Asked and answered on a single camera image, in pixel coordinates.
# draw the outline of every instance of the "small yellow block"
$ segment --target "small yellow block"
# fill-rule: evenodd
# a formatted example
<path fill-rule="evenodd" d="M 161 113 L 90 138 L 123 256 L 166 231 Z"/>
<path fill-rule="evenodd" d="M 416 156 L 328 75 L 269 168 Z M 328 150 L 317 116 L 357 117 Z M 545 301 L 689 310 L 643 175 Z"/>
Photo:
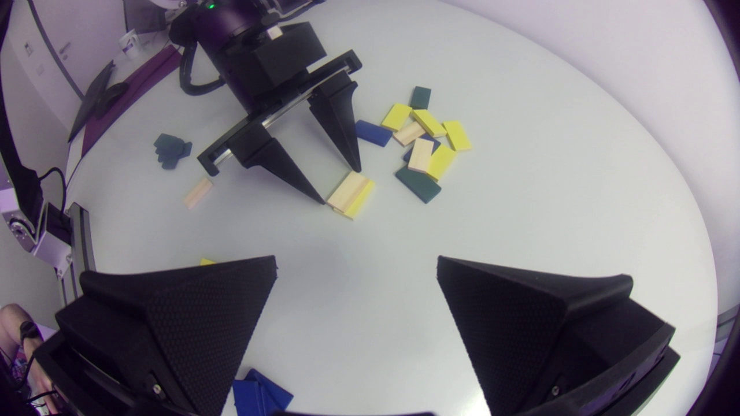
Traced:
<path fill-rule="evenodd" d="M 445 174 L 447 168 L 450 167 L 452 161 L 455 159 L 455 151 L 449 147 L 441 144 L 434 154 L 431 156 L 429 161 L 429 168 L 426 170 L 426 174 L 435 181 L 439 181 L 442 175 Z"/>
<path fill-rule="evenodd" d="M 360 192 L 365 189 L 365 186 L 370 180 L 360 175 L 359 173 L 352 170 L 344 181 L 337 187 L 332 196 L 326 200 L 332 208 L 336 208 L 341 212 L 347 212 L 349 206 L 352 205 Z"/>
<path fill-rule="evenodd" d="M 424 127 L 422 127 L 418 121 L 414 121 L 408 126 L 393 133 L 393 138 L 395 138 L 396 141 L 401 144 L 401 146 L 405 147 L 408 146 L 408 144 L 412 141 L 421 137 L 421 135 L 424 134 L 424 131 Z"/>
<path fill-rule="evenodd" d="M 393 104 L 391 111 L 388 111 L 388 115 L 380 125 L 397 132 L 406 123 L 409 114 L 411 114 L 411 107 L 404 104 Z"/>
<path fill-rule="evenodd" d="M 360 192 L 360 194 L 354 200 L 354 202 L 352 202 L 352 205 L 349 206 L 346 212 L 341 212 L 336 208 L 334 208 L 334 211 L 339 212 L 340 214 L 351 220 L 354 220 L 354 217 L 357 216 L 360 208 L 362 208 L 362 206 L 365 204 L 365 200 L 368 198 L 368 195 L 370 195 L 370 191 L 372 191 L 373 188 L 375 188 L 375 182 L 369 181 L 368 184 L 365 185 L 365 188 L 362 190 L 362 192 Z"/>
<path fill-rule="evenodd" d="M 442 137 L 447 134 L 442 124 L 434 118 L 429 110 L 414 110 L 411 112 L 411 116 L 414 117 L 414 120 L 419 121 L 419 124 L 424 127 L 424 130 L 431 137 Z"/>
<path fill-rule="evenodd" d="M 434 151 L 434 142 L 425 138 L 418 138 L 414 142 L 414 149 L 411 151 L 411 157 L 408 160 L 409 170 L 426 173 L 429 169 L 429 161 Z"/>
<path fill-rule="evenodd" d="M 447 130 L 447 139 L 452 145 L 452 150 L 455 152 L 464 152 L 466 150 L 473 149 L 473 146 L 468 140 L 468 135 L 465 134 L 465 129 L 459 121 L 445 121 L 443 123 L 445 130 Z"/>

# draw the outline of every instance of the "white wall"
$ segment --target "white wall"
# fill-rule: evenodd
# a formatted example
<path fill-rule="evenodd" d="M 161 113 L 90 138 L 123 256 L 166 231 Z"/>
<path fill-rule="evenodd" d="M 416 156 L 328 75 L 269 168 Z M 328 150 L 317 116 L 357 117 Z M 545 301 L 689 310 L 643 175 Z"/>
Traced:
<path fill-rule="evenodd" d="M 0 52 L 2 89 L 10 130 L 18 155 L 39 174 L 50 167 L 64 170 L 69 131 L 54 116 L 26 75 L 7 42 Z M 56 175 L 42 183 L 44 195 L 57 206 L 61 185 Z M 56 274 L 51 266 L 25 252 L 6 227 L 0 227 L 0 306 L 18 303 L 33 318 L 56 328 L 54 313 L 61 308 Z"/>
<path fill-rule="evenodd" d="M 26 52 L 26 43 L 33 50 L 30 55 Z M 56 66 L 25 0 L 13 2 L 4 45 L 16 53 L 28 79 L 53 115 L 71 129 L 82 100 Z"/>
<path fill-rule="evenodd" d="M 82 93 L 119 52 L 126 33 L 122 0 L 34 0 L 38 18 Z"/>
<path fill-rule="evenodd" d="M 556 53 L 647 128 L 682 172 L 704 216 L 719 312 L 740 302 L 740 84 L 704 2 L 443 1 Z"/>

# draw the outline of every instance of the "dark green block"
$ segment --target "dark green block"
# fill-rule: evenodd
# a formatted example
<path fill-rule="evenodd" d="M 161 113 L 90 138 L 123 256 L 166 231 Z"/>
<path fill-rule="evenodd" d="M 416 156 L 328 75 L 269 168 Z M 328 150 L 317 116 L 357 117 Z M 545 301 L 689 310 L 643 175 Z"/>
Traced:
<path fill-rule="evenodd" d="M 408 170 L 408 167 L 402 167 L 396 172 L 396 178 L 403 182 L 424 204 L 434 199 L 442 188 L 429 178 L 425 173 Z"/>
<path fill-rule="evenodd" d="M 411 94 L 411 102 L 408 106 L 414 110 L 427 110 L 429 108 L 429 98 L 431 97 L 431 90 L 424 87 L 414 88 L 414 93 Z"/>

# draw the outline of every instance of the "white table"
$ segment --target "white table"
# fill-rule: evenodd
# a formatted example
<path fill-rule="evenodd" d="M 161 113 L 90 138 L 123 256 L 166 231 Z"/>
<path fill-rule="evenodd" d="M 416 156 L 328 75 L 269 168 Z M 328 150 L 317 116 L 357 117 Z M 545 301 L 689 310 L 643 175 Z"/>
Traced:
<path fill-rule="evenodd" d="M 693 196 L 660 146 L 583 74 L 529 40 L 432 1 L 329 1 L 302 16 L 329 58 L 354 48 L 357 118 L 380 122 L 415 85 L 475 147 L 424 205 L 395 177 L 406 151 L 360 142 L 376 181 L 356 221 L 235 159 L 189 211 L 195 158 L 243 116 L 227 88 L 189 97 L 172 73 L 80 163 L 69 200 L 90 211 L 98 270 L 148 272 L 274 254 L 278 280 L 238 377 L 255 367 L 294 411 L 487 415 L 436 282 L 438 255 L 569 275 L 628 273 L 634 300 L 676 327 L 682 356 L 643 415 L 682 415 L 710 365 L 716 281 Z M 215 71 L 201 54 L 194 82 Z M 317 190 L 349 171 L 304 104 L 271 127 Z M 175 171 L 166 132 L 193 142 Z M 224 408 L 235 415 L 233 400 Z"/>

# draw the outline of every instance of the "stack of blocks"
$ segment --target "stack of blocks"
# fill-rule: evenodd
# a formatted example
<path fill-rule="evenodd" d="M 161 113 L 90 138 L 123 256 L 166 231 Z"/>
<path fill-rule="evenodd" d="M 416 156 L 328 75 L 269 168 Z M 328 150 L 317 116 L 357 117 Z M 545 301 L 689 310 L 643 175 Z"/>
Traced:
<path fill-rule="evenodd" d="M 351 171 L 326 203 L 334 208 L 334 211 L 354 220 L 374 187 L 373 181 Z"/>
<path fill-rule="evenodd" d="M 403 156 L 406 166 L 396 177 L 425 204 L 434 199 L 442 188 L 442 178 L 457 152 L 471 150 L 472 146 L 459 121 L 440 123 L 429 112 L 431 90 L 414 88 L 409 105 L 394 104 L 380 126 L 359 120 L 355 124 L 357 137 L 385 147 L 394 138 L 401 146 L 413 144 Z M 438 138 L 447 136 L 449 146 Z M 327 204 L 334 211 L 354 219 L 373 190 L 375 183 L 357 172 L 350 172 L 337 187 Z"/>
<path fill-rule="evenodd" d="M 402 146 L 414 144 L 403 156 L 403 160 L 408 164 L 396 172 L 396 177 L 425 204 L 442 190 L 437 182 L 452 165 L 457 152 L 473 148 L 459 121 L 446 121 L 440 124 L 429 112 L 430 97 L 429 88 L 416 87 L 411 96 L 410 105 L 395 104 L 381 124 L 389 128 L 400 128 L 394 137 Z M 406 107 L 411 108 L 411 111 L 404 110 L 402 113 L 399 110 Z M 405 115 L 403 122 L 399 120 L 401 115 Z M 414 122 L 401 127 L 409 116 L 414 119 Z M 389 118 L 391 118 L 391 123 L 386 124 Z M 449 147 L 436 140 L 445 135 L 449 141 Z"/>

